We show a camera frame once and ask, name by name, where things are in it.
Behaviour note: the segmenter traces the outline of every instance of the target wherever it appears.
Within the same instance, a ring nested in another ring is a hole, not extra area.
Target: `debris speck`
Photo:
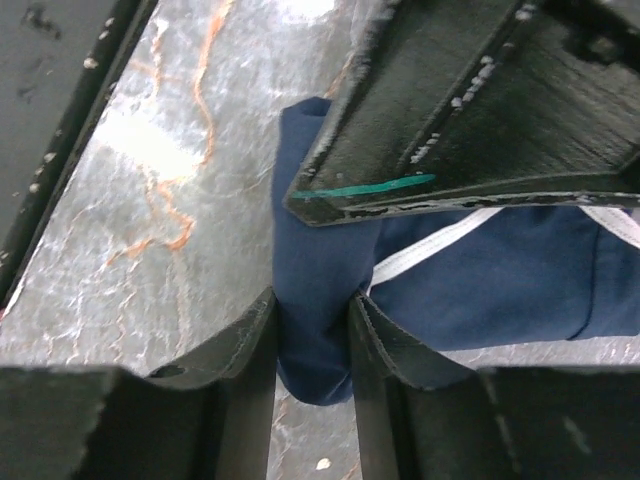
[[[98,66],[98,62],[96,62],[93,58],[88,57],[84,59],[84,62],[82,63],[84,65],[84,68],[88,68],[93,70],[94,68],[96,68]]]
[[[493,68],[494,66],[492,64],[488,64],[485,67],[483,67],[482,70],[478,72],[478,76],[480,77],[480,79],[486,80],[487,78],[489,78],[493,73]]]
[[[533,14],[527,10],[518,10],[516,12],[516,20],[519,22],[528,22],[533,18]]]
[[[328,458],[321,458],[318,465],[316,465],[316,470],[326,470],[329,467],[331,467],[331,460]]]

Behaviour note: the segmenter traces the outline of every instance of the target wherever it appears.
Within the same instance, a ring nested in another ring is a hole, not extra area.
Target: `gray marble surface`
[[[279,110],[339,81],[377,0],[160,0],[2,322],[4,364],[141,374],[270,281]],[[640,363],[631,339],[504,347],[487,363]],[[356,480],[352,404],[278,385],[269,479]]]

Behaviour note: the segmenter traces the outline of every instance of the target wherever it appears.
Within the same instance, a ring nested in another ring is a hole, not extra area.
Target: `white cord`
[[[618,208],[606,207],[580,208],[609,232],[640,250],[640,225],[624,211]],[[463,220],[438,230],[419,242],[384,259],[374,267],[373,278],[367,293],[370,294],[371,288],[374,286],[393,280],[398,275],[457,242],[501,210],[502,208],[476,210]]]

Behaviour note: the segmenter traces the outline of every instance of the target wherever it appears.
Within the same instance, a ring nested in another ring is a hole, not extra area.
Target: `marble countertop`
[[[2,321],[4,364],[146,374],[270,282],[280,110],[331,95],[377,0],[160,0]],[[640,363],[630,339],[464,352]],[[360,477],[353,405],[278,386],[269,479]]]

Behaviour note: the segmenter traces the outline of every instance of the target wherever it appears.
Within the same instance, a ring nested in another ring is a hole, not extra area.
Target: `white residue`
[[[335,8],[335,0],[276,0],[282,23],[313,23]]]
[[[331,467],[331,460],[328,458],[321,458],[318,465],[316,465],[316,470],[326,470],[329,467]]]
[[[96,62],[91,57],[85,58],[84,62],[82,64],[84,65],[84,68],[88,68],[88,69],[91,69],[91,70],[93,70],[94,68],[96,68],[98,66],[98,62]]]

